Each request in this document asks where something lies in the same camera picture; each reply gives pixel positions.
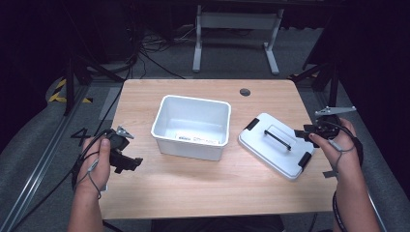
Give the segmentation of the white plastic storage box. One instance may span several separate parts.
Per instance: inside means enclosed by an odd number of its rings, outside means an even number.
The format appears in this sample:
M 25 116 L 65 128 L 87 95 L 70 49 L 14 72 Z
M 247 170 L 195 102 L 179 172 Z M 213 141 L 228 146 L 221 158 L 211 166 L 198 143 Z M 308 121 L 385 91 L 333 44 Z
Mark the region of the white plastic storage box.
M 229 140 L 230 116 L 226 101 L 167 95 L 151 134 L 162 154 L 218 161 Z

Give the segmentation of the black tripod stand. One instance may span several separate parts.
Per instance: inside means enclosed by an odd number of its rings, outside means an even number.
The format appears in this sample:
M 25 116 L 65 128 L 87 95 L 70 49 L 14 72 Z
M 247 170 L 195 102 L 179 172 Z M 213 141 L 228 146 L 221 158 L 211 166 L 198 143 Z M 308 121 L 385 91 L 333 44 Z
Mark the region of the black tripod stand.
M 72 54 L 69 56 L 66 63 L 66 74 L 64 75 L 66 79 L 66 109 L 65 116 L 68 116 L 73 110 L 75 105 L 74 96 L 74 80 L 77 79 L 80 85 L 89 85 L 92 82 L 91 75 L 87 70 L 88 67 L 93 68 L 98 73 L 107 76 L 114 82 L 123 83 L 124 78 L 121 78 L 117 74 L 108 69 L 104 68 L 100 64 L 91 61 L 80 55 Z
M 294 83 L 298 83 L 307 78 L 313 78 L 311 89 L 318 93 L 323 92 L 327 85 L 330 85 L 329 98 L 327 99 L 328 106 L 337 104 L 337 88 L 338 88 L 338 72 L 335 63 L 325 63 L 316 65 L 299 74 L 290 74 L 288 79 Z

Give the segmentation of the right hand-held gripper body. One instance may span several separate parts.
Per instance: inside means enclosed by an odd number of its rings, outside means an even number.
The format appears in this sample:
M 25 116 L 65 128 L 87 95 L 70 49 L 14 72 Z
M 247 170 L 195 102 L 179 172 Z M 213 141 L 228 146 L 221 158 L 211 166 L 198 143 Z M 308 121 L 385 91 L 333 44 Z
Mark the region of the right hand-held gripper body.
M 339 114 L 356 111 L 355 106 L 335 107 L 326 106 L 323 109 L 314 112 L 316 116 L 313 132 L 325 139 L 335 138 L 340 131 L 351 135 L 351 132 L 341 124 Z

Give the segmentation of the white metal desk frame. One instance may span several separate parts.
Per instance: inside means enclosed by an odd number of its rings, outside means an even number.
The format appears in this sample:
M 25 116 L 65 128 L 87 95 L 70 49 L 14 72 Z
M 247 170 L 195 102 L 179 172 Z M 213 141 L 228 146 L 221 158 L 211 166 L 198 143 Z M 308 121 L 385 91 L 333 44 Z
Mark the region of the white metal desk frame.
M 247 13 L 216 13 L 204 12 L 202 6 L 196 9 L 195 20 L 195 48 L 193 53 L 192 70 L 199 73 L 202 56 L 202 29 L 247 29 L 270 30 L 271 38 L 263 44 L 267 61 L 273 75 L 279 75 L 278 64 L 273 47 L 278 35 L 284 9 L 279 9 L 273 14 L 247 14 Z

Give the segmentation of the yellow black floor tape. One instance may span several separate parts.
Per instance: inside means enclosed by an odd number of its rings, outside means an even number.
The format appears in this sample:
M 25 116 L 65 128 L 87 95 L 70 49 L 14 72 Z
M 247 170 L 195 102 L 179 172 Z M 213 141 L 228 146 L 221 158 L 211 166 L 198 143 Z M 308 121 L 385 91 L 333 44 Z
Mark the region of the yellow black floor tape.
M 62 91 L 63 87 L 66 85 L 67 80 L 65 77 L 62 77 L 58 84 L 56 85 L 53 93 L 51 94 L 50 98 L 48 99 L 48 102 L 67 102 L 66 97 L 60 97 L 60 92 Z M 82 100 L 84 103 L 92 103 L 94 102 L 93 98 L 84 98 Z

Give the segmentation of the person's right hand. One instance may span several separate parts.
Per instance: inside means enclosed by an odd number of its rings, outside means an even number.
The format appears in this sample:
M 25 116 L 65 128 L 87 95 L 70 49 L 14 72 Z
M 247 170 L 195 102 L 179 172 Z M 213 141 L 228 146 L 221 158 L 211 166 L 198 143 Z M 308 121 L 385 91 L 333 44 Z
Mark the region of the person's right hand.
M 359 176 L 361 167 L 357 149 L 349 134 L 341 130 L 332 141 L 315 133 L 311 133 L 309 138 L 323 150 L 340 183 L 343 179 Z

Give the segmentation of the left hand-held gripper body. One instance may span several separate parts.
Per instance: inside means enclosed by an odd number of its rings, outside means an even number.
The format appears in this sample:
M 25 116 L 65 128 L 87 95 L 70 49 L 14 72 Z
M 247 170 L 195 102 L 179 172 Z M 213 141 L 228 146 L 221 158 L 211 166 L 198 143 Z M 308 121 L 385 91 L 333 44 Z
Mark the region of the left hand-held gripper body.
M 118 126 L 117 130 L 111 129 L 106 135 L 110 141 L 110 162 L 125 163 L 131 158 L 122 154 L 122 151 L 130 144 L 130 139 L 134 136 L 126 131 L 122 126 Z

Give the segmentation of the aluminium floor rail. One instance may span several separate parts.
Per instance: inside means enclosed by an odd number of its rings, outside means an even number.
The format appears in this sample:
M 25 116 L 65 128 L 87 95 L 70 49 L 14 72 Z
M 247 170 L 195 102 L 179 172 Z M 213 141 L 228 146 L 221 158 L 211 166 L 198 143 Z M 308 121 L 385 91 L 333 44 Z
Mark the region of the aluminium floor rail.
M 45 172 L 50 166 L 55 151 L 60 144 L 63 134 L 67 130 L 75 112 L 82 103 L 82 99 L 86 96 L 88 87 L 79 87 L 74 94 L 72 110 L 67 116 L 63 116 L 52 134 L 47 146 L 44 148 L 42 155 L 38 159 L 36 166 L 28 176 L 18 199 L 14 203 L 4 222 L 0 225 L 0 232 L 12 232 L 16 225 L 22 220 L 25 211 L 27 210 L 31 200 L 33 199 L 39 185 L 41 184 Z

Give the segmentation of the person's left hand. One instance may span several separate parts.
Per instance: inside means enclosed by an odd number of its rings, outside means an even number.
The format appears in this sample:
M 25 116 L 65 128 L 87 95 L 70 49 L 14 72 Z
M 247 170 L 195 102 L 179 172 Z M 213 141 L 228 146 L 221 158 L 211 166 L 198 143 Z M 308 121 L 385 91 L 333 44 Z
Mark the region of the person's left hand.
M 110 175 L 110 142 L 102 138 L 88 138 L 83 147 L 84 161 L 78 172 L 74 192 L 77 189 L 95 190 L 98 197 L 106 189 Z

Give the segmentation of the white lid with black handle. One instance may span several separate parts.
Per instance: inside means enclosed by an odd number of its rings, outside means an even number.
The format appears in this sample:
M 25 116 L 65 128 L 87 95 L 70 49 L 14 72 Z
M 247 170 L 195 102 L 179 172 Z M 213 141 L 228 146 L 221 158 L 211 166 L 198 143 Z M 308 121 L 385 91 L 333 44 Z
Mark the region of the white lid with black handle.
M 239 134 L 239 142 L 291 181 L 303 173 L 315 152 L 311 142 L 268 113 L 255 117 Z

